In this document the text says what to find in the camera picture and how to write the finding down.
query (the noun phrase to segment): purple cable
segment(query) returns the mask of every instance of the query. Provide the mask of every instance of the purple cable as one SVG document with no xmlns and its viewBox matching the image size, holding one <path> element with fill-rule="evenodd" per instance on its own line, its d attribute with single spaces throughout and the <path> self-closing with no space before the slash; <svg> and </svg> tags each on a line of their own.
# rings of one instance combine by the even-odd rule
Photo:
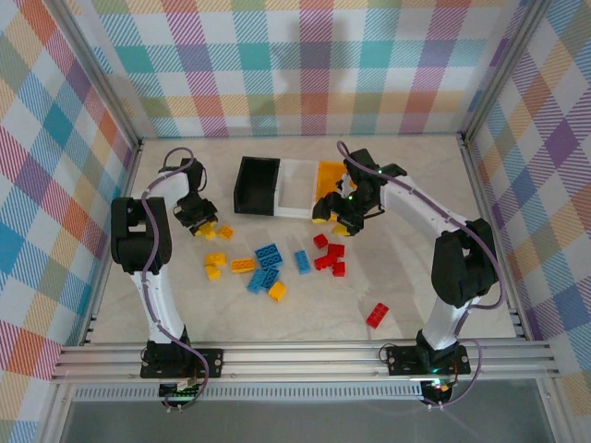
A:
<svg viewBox="0 0 591 443">
<path fill-rule="evenodd" d="M 451 222 L 453 225 L 457 226 L 462 231 L 467 233 L 482 248 L 484 253 L 487 255 L 488 259 L 492 263 L 492 267 L 495 269 L 495 272 L 499 276 L 499 286 L 501 287 L 501 295 L 499 296 L 499 300 L 497 300 L 497 302 L 493 303 L 492 305 L 470 305 L 465 310 L 464 314 L 460 318 L 460 321 L 458 321 L 457 327 L 454 331 L 454 334 L 456 336 L 460 333 L 460 329 L 462 329 L 462 326 L 464 325 L 466 319 L 468 318 L 468 313 L 470 312 L 470 309 L 485 309 L 485 310 L 496 309 L 497 307 L 501 306 L 503 303 L 505 303 L 507 301 L 506 282 L 505 282 L 504 274 L 501 271 L 501 266 L 499 266 L 499 262 L 495 258 L 494 254 L 492 253 L 492 251 L 490 249 L 488 249 L 488 246 L 486 245 L 486 243 L 484 243 L 484 241 L 480 237 L 478 237 L 471 229 L 469 229 L 468 227 L 466 227 L 463 224 L 461 224 L 460 222 L 458 222 L 454 217 L 450 216 L 450 214 L 448 212 L 446 212 L 443 208 L 441 208 L 437 203 L 435 203 L 433 200 L 431 200 L 429 197 L 427 197 L 422 192 L 414 189 L 413 187 L 406 184 L 405 182 L 401 182 L 400 180 L 397 180 L 394 177 L 390 177 L 387 174 L 381 174 L 377 171 L 374 171 L 373 169 L 369 169 L 368 167 L 364 166 L 363 164 L 353 160 L 351 158 L 351 156 L 349 155 L 349 149 L 346 147 L 346 145 L 341 140 L 337 141 L 336 149 L 339 150 L 341 155 L 343 155 L 343 157 L 345 157 L 348 162 L 350 162 L 351 164 L 353 164 L 354 166 L 356 166 L 360 170 L 365 171 L 368 174 L 376 175 L 377 177 L 383 178 L 384 180 L 388 180 L 389 182 L 392 182 L 395 185 L 400 186 L 402 189 L 417 196 L 427 206 L 429 206 L 430 208 L 435 210 L 435 212 L 437 212 L 441 217 L 446 219 L 446 221 Z"/>
<path fill-rule="evenodd" d="M 185 409 L 188 409 L 191 406 L 193 406 L 195 404 L 195 402 L 197 401 L 197 399 L 203 394 L 203 390 L 205 390 L 205 387 L 207 386 L 207 382 L 210 379 L 210 366 L 208 365 L 207 360 L 205 360 L 205 357 L 200 352 L 198 352 L 197 350 L 195 350 L 195 349 L 191 348 L 190 346 L 187 346 L 186 344 L 181 342 L 177 337 L 175 337 L 173 334 L 171 334 L 168 330 L 166 330 L 162 326 L 161 320 L 156 318 L 156 315 L 154 313 L 154 309 L 150 303 L 150 296 L 148 295 L 148 286 L 149 286 L 148 270 L 150 269 L 151 264 L 154 262 L 154 259 L 156 258 L 156 253 L 158 252 L 158 245 L 160 243 L 160 231 L 158 230 L 158 225 L 156 224 L 156 219 L 154 218 L 154 214 L 152 214 L 150 207 L 148 206 L 147 198 L 148 198 L 148 195 L 150 194 L 150 192 L 152 191 L 152 189 L 155 186 L 157 186 L 159 183 L 172 177 L 173 175 L 182 173 L 183 171 L 185 171 L 186 168 L 188 168 L 191 164 L 193 164 L 193 162 L 195 161 L 195 156 L 193 155 L 193 151 L 190 150 L 189 148 L 184 148 L 184 147 L 174 148 L 173 150 L 170 150 L 166 154 L 166 157 L 164 157 L 164 164 L 166 164 L 166 160 L 168 160 L 168 157 L 170 157 L 170 155 L 172 153 L 177 152 L 179 150 L 184 150 L 189 153 L 189 155 L 191 156 L 189 162 L 187 164 L 185 164 L 184 166 L 181 166 L 178 169 L 175 169 L 174 171 L 172 171 L 169 174 L 164 174 L 164 175 L 161 175 L 160 177 L 158 177 L 156 180 L 154 180 L 153 182 L 151 182 L 148 185 L 146 190 L 141 195 L 141 205 L 146 210 L 146 215 L 150 219 L 150 224 L 151 224 L 152 230 L 154 231 L 154 245 L 151 249 L 150 256 L 148 257 L 148 261 L 146 262 L 144 268 L 141 270 L 141 286 L 142 286 L 142 290 L 143 290 L 143 296 L 144 296 L 144 301 L 146 303 L 146 307 L 148 309 L 148 312 L 150 313 L 151 321 L 156 325 L 156 328 L 158 328 L 158 330 L 164 336 L 169 338 L 170 341 L 178 344 L 181 348 L 184 348 L 187 351 L 195 354 L 197 356 L 197 358 L 203 363 L 203 367 L 205 368 L 205 377 L 203 378 L 203 383 L 201 383 L 197 395 L 195 397 L 193 397 L 191 399 L 191 401 L 189 401 L 187 404 L 185 404 L 184 407 L 181 407 L 181 406 L 178 407 L 178 411 L 183 412 Z M 172 406 L 170 404 L 168 404 L 168 397 L 164 398 L 164 405 L 168 408 L 168 412 L 170 412 L 172 410 Z"/>
</svg>

